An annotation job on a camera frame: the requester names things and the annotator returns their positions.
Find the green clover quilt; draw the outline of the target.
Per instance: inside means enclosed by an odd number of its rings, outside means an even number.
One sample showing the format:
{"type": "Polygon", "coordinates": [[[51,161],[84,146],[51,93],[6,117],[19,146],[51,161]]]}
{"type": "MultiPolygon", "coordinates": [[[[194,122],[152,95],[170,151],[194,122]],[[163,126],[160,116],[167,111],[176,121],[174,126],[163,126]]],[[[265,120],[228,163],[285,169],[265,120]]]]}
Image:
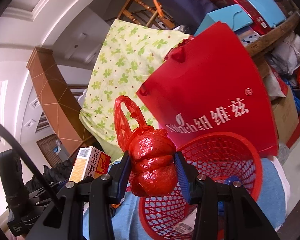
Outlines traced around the green clover quilt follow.
{"type": "Polygon", "coordinates": [[[79,118],[112,161],[123,152],[114,127],[115,100],[128,96],[140,107],[147,124],[158,121],[136,92],[164,62],[168,52],[188,35],[177,30],[157,30],[115,20],[103,42],[91,74],[79,118]]]}

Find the black clothes pile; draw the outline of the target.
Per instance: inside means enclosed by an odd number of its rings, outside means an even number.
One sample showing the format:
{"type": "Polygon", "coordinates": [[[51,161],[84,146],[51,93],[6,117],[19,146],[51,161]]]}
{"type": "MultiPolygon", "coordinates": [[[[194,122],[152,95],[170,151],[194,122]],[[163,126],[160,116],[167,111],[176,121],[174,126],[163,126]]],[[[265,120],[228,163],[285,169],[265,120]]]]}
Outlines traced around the black clothes pile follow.
{"type": "MultiPolygon", "coordinates": [[[[42,176],[48,184],[68,180],[73,168],[73,164],[74,162],[71,159],[67,159],[62,163],[58,163],[54,168],[49,168],[47,165],[43,165],[44,170],[42,176]]],[[[38,181],[36,176],[32,176],[32,178],[26,182],[25,187],[29,193],[32,193],[43,186],[38,181]]]]}

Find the red plastic bag ball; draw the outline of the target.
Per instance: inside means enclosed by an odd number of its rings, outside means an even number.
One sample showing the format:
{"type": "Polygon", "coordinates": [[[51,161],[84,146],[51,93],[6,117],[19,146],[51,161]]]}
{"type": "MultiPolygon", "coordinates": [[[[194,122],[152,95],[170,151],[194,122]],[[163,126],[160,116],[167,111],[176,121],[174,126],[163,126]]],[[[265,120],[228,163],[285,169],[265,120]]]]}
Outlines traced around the red plastic bag ball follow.
{"type": "Polygon", "coordinates": [[[148,125],[136,103],[120,95],[115,101],[114,127],[121,150],[131,160],[131,192],[138,197],[162,197],[177,185],[176,146],[165,129],[148,125]]]}

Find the light blue blanket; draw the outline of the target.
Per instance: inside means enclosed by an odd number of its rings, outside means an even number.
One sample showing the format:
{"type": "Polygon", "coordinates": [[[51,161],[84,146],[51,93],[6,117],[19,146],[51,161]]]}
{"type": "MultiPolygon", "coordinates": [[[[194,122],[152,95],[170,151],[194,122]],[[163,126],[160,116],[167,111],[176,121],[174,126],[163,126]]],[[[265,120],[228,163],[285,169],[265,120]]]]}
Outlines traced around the light blue blanket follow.
{"type": "Polygon", "coordinates": [[[88,239],[276,239],[284,223],[286,200],[277,159],[215,159],[225,176],[199,173],[181,152],[174,156],[179,185],[162,197],[124,194],[129,156],[92,183],[116,199],[124,198],[114,216],[106,199],[91,199],[83,215],[88,239]]]}

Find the blue plastic storage bin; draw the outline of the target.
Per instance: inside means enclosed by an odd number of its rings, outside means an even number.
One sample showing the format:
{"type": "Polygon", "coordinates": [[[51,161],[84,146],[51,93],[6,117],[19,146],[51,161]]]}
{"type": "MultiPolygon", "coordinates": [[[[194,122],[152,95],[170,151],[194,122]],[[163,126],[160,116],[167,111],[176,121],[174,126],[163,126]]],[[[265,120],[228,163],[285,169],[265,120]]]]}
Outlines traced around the blue plastic storage bin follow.
{"type": "Polygon", "coordinates": [[[286,16],[274,0],[247,1],[258,11],[271,28],[277,27],[286,20],[286,16]]]}

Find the navy blue bag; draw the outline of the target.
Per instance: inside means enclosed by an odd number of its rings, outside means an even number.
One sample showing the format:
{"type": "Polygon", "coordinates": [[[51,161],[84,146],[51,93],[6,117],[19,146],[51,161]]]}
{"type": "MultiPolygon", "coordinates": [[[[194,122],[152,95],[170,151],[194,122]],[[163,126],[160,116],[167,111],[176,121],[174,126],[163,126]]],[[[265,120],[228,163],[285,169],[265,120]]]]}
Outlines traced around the navy blue bag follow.
{"type": "Polygon", "coordinates": [[[193,35],[206,14],[218,8],[210,0],[158,0],[177,25],[185,25],[193,35]]]}

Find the red mesh trash basket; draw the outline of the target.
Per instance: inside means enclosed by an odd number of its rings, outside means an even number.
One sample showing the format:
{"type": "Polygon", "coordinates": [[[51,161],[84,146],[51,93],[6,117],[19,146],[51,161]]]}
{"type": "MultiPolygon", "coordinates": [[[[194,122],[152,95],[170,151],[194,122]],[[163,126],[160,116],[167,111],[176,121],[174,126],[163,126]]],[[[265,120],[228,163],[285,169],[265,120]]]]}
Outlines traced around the red mesh trash basket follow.
{"type": "Polygon", "coordinates": [[[253,144],[235,133],[210,133],[177,152],[198,171],[197,204],[186,202],[179,182],[167,196],[142,198],[146,233],[153,239],[257,239],[264,215],[257,204],[262,165],[253,144]],[[233,175],[241,182],[223,183],[233,175]]]}

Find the red Nilrich paper bag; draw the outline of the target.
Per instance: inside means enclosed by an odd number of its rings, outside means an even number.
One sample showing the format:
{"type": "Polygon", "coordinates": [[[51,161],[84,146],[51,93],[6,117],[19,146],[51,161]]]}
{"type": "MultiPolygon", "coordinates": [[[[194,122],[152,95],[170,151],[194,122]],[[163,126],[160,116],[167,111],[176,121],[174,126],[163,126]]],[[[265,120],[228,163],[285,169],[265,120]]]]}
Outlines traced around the red Nilrich paper bag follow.
{"type": "Polygon", "coordinates": [[[278,153],[264,82],[225,23],[173,48],[137,96],[178,147],[208,133],[231,132],[252,143],[262,158],[278,153]]]}

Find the light blue fashion box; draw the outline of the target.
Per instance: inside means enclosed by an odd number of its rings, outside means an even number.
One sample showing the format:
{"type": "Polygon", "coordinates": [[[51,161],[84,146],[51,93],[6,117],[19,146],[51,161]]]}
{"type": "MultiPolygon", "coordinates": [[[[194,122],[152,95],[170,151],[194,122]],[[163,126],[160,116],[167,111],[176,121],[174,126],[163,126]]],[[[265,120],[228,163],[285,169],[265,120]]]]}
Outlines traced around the light blue fashion box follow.
{"type": "Polygon", "coordinates": [[[199,35],[205,29],[219,21],[226,23],[232,31],[237,31],[253,23],[252,18],[244,9],[239,4],[234,4],[206,14],[194,36],[199,35]]]}

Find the brown wooden pillar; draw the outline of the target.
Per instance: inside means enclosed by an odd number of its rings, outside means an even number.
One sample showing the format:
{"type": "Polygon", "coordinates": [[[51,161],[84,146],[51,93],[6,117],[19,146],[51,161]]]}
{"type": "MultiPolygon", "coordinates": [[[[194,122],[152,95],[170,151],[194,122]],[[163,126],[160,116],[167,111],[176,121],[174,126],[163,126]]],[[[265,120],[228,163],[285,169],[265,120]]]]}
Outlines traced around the brown wooden pillar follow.
{"type": "Polygon", "coordinates": [[[50,49],[35,47],[27,63],[39,103],[68,153],[97,140],[79,119],[81,107],[66,84],[50,49]]]}

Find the wooden stair railing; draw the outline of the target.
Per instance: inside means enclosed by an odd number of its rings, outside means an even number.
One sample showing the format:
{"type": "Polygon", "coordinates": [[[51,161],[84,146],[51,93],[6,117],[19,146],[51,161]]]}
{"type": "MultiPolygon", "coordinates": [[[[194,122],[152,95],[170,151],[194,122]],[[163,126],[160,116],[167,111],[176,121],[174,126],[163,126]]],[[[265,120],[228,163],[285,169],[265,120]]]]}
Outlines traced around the wooden stair railing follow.
{"type": "Polygon", "coordinates": [[[175,20],[157,0],[126,0],[117,19],[159,30],[175,28],[175,20]]]}

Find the blue foil ball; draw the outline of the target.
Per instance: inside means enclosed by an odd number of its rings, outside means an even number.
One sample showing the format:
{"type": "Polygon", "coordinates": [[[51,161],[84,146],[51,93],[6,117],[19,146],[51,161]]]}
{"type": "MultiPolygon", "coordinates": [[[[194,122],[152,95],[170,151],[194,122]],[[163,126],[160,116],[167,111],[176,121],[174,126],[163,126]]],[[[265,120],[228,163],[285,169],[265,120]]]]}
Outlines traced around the blue foil ball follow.
{"type": "Polygon", "coordinates": [[[230,185],[230,184],[232,184],[235,181],[241,182],[241,180],[240,180],[240,178],[238,176],[233,175],[233,176],[230,176],[230,177],[226,178],[223,181],[223,183],[226,184],[226,185],[230,185]]]}

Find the orange white carton box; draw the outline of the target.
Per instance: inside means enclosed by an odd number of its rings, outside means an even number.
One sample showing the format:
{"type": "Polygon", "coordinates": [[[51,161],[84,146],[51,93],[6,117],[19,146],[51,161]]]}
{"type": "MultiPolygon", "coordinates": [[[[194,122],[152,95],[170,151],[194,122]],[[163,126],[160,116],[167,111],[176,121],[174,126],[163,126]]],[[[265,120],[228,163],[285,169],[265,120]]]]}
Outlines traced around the orange white carton box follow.
{"type": "Polygon", "coordinates": [[[80,148],[68,181],[79,183],[87,177],[96,179],[106,174],[110,160],[110,156],[95,147],[80,148]]]}

